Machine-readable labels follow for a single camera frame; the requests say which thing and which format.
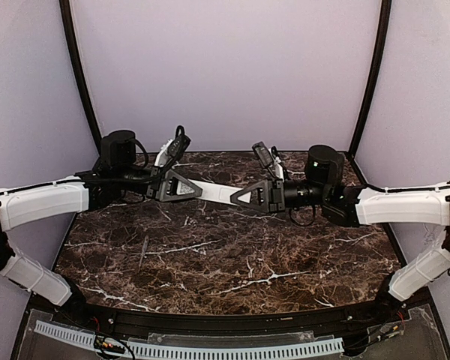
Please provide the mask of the white remote control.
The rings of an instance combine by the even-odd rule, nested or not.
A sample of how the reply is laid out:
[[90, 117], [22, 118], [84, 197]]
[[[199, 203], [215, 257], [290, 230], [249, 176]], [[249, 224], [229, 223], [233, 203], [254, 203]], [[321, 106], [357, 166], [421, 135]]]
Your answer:
[[[230, 202], [230, 196], [236, 191], [241, 190], [240, 187], [233, 187], [225, 184], [215, 184], [207, 181], [197, 181], [190, 179], [190, 182], [202, 189], [202, 195], [198, 196], [199, 200], [223, 203], [227, 205], [233, 205]], [[193, 188], [182, 181], [178, 182], [177, 194], [191, 194]]]

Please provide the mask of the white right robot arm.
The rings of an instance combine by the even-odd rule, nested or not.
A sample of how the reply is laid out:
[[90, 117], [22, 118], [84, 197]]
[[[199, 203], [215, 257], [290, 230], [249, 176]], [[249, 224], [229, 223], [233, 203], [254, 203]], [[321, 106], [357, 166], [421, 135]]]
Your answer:
[[379, 188], [342, 182], [344, 156], [327, 145], [307, 152], [305, 178], [294, 181], [279, 168], [272, 179], [236, 191], [231, 203], [265, 213], [320, 207], [322, 216], [341, 227], [384, 223], [436, 224], [445, 235], [403, 268], [390, 274], [378, 297], [404, 302], [450, 269], [450, 181], [426, 187]]

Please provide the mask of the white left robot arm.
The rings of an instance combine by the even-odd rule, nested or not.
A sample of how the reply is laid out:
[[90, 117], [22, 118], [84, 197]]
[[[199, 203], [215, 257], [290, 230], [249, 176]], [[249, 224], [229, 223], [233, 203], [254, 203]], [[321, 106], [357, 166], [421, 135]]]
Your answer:
[[12, 248], [7, 232], [56, 215], [104, 209], [127, 193], [163, 203], [197, 198], [202, 189], [172, 169], [190, 142], [179, 125], [154, 165], [139, 166], [136, 150], [142, 144], [135, 133], [116, 130], [101, 139], [93, 169], [57, 181], [0, 190], [0, 275], [58, 307], [83, 301], [71, 281]]

